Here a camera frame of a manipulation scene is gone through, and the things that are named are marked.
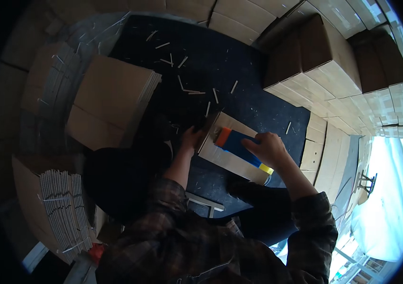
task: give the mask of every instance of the debris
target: debris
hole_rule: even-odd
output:
[[[153,31],[150,35],[149,35],[149,37],[146,39],[146,41],[149,41],[150,39],[151,39],[151,37],[156,33],[157,31]]]
[[[182,86],[181,78],[179,77],[179,75],[178,75],[178,81],[179,81],[179,85],[181,86],[181,89],[184,91],[184,87]]]
[[[209,101],[208,102],[208,108],[206,109],[206,115],[205,115],[205,117],[208,117],[208,113],[209,113],[209,106],[211,105],[211,102]]]
[[[290,125],[291,125],[291,121],[289,122],[289,124],[288,124],[288,126],[287,126],[287,131],[285,131],[285,135],[288,134],[288,130],[290,129]]]
[[[219,101],[217,100],[216,89],[215,89],[215,88],[212,88],[212,92],[214,93],[214,98],[216,98],[216,104],[218,104]]]
[[[166,46],[166,45],[169,45],[169,44],[170,44],[169,42],[164,43],[164,44],[161,44],[161,45],[159,45],[159,46],[156,46],[156,49],[161,48],[161,47]]]
[[[232,88],[232,91],[230,92],[230,94],[233,94],[233,91],[235,90],[237,84],[238,84],[238,80],[237,80],[237,81],[235,82],[235,84],[233,85],[233,88]]]
[[[167,61],[167,60],[165,60],[165,59],[161,59],[161,61],[164,61],[165,63],[168,63],[168,64],[170,64],[171,66],[173,66],[173,63],[171,63],[170,61]]]
[[[53,55],[52,58],[55,57],[55,56],[57,57],[58,60],[61,61],[62,64],[64,64],[64,61],[62,61],[62,59],[58,55]]]
[[[184,57],[184,59],[181,61],[181,63],[178,65],[178,68],[180,68],[183,64],[184,64],[184,62],[186,62],[186,60],[187,60],[187,58],[189,58],[189,57]]]
[[[75,54],[77,54],[77,55],[78,55],[78,49],[80,48],[80,44],[81,44],[81,42],[78,43],[77,51],[75,52]]]

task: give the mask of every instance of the black mat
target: black mat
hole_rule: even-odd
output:
[[[155,30],[158,32],[146,41]],[[167,42],[170,44],[155,49]],[[173,67],[160,61],[170,61],[170,53]],[[189,57],[188,60],[180,69],[177,68],[185,56]],[[277,133],[296,163],[301,163],[310,112],[263,91],[261,82],[266,72],[267,56],[255,48],[200,26],[132,15],[110,57],[162,74],[162,83],[154,92],[145,116],[163,113],[183,131],[200,123],[210,101],[210,113],[223,110],[257,132]],[[206,94],[182,92],[177,75],[180,75],[185,89]],[[230,94],[236,80],[238,84]],[[212,88],[218,90],[219,104],[216,104]],[[291,127],[285,135],[290,121]],[[250,207],[226,193],[226,182],[235,178],[233,176],[202,158],[194,157],[187,191],[223,204],[225,211],[216,211],[214,217],[229,215]],[[284,187],[284,184],[277,174],[273,174],[269,186]],[[207,215],[207,208],[197,206],[194,209]]]

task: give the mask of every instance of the wooden stick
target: wooden stick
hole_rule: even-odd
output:
[[[232,91],[230,92],[230,94],[233,94],[233,91],[234,91],[235,88],[236,88],[236,84],[238,84],[238,81],[236,81],[235,84],[233,85],[233,88],[232,88]]]
[[[291,125],[291,121],[290,121],[290,123],[288,124],[287,131],[285,131],[285,135],[288,134],[288,130],[290,129],[290,125]]]
[[[182,86],[181,78],[179,77],[179,75],[178,75],[178,81],[179,81],[179,85],[181,86],[181,89],[184,91],[184,87]]]
[[[168,64],[170,64],[170,65],[173,67],[173,63],[171,63],[170,61],[167,61],[167,60],[165,60],[165,59],[161,59],[161,61],[164,61],[165,63],[168,63]]]
[[[149,37],[146,39],[146,41],[149,41],[150,39],[151,39],[151,37],[156,33],[157,31],[153,31],[150,35],[149,35]]]
[[[184,64],[184,62],[186,62],[186,60],[187,60],[187,58],[189,58],[189,57],[184,57],[184,59],[182,60],[182,62],[178,65],[178,68],[180,68],[183,64]]]
[[[156,49],[161,48],[161,47],[163,47],[163,46],[166,46],[166,45],[168,45],[168,44],[170,44],[170,43],[167,42],[167,43],[161,44],[161,45],[157,46]]]
[[[208,102],[208,108],[206,109],[206,115],[205,115],[205,117],[208,117],[208,113],[209,113],[209,106],[211,105],[211,102],[209,101]]]
[[[217,100],[216,89],[215,89],[215,88],[212,88],[212,92],[214,93],[214,98],[216,98],[216,104],[218,104],[219,101]]]

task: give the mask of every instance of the stacked cardboard boxes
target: stacked cardboard boxes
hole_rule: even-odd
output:
[[[41,47],[28,74],[21,108],[53,121],[63,118],[80,63],[65,42]]]
[[[276,18],[297,3],[297,0],[218,0],[209,28],[251,45]]]
[[[67,122],[70,136],[86,147],[129,147],[161,81],[152,70],[95,55]]]
[[[315,14],[321,14],[346,39],[386,21],[374,0],[303,0],[270,25],[258,39],[258,45],[271,52],[293,27]]]
[[[68,264],[88,251],[91,227],[71,157],[12,157],[12,167],[18,200],[34,236]]]
[[[274,49],[264,89],[347,134],[403,138],[403,60],[388,35],[373,44],[375,60],[363,48],[357,62],[352,47],[334,26],[314,15]],[[385,133],[384,125],[394,132]]]

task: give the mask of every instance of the cardboard box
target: cardboard box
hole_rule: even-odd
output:
[[[366,29],[346,0],[309,0],[347,39]]]
[[[300,28],[302,71],[336,98],[362,93],[353,50],[323,17]]]
[[[394,111],[403,117],[403,57],[389,35],[376,39],[373,44],[389,85]]]
[[[249,0],[218,0],[214,12],[224,15],[261,34],[276,16]]]
[[[223,112],[210,115],[207,121],[205,129],[209,130],[205,139],[197,148],[198,156],[245,179],[264,185],[270,177],[268,173],[214,144],[218,131],[222,127],[228,127],[251,137],[255,137],[257,132]]]
[[[346,0],[368,30],[386,22],[386,17],[375,0]]]
[[[262,34],[257,40],[260,49],[267,53],[272,52],[289,32],[319,13],[312,4],[305,0],[301,1]]]
[[[282,84],[299,96],[304,97],[304,103],[301,103],[299,96],[295,97],[293,92],[282,92],[285,88],[276,86],[276,84]],[[290,33],[271,54],[264,85],[266,91],[269,86],[274,86],[270,93],[273,93],[274,90],[280,90],[284,96],[297,102],[298,105],[311,106],[313,102],[334,99],[331,93],[302,72],[297,31]]]
[[[210,18],[216,0],[166,0],[167,13],[196,21]]]
[[[298,4],[299,0],[250,0],[250,2],[280,18]]]
[[[356,47],[355,56],[364,94],[388,88],[383,67],[372,43]]]
[[[129,147],[160,80],[152,70],[95,55],[69,116],[69,134],[94,151]]]
[[[127,0],[91,0],[99,13],[128,12]]]
[[[403,57],[403,25],[400,22],[394,10],[389,6],[386,0],[376,0],[376,1],[380,5],[381,10],[383,11],[387,20],[390,23],[392,34],[399,47],[399,51]]]
[[[260,36],[251,28],[216,12],[213,12],[208,27],[247,45],[251,45]]]
[[[55,14],[73,25],[97,13],[89,0],[46,0]]]
[[[315,189],[318,192],[325,191],[331,204],[335,202],[341,186],[349,147],[350,137],[328,123],[325,149],[329,150],[323,151]]]
[[[165,13],[165,0],[127,0],[131,11]]]

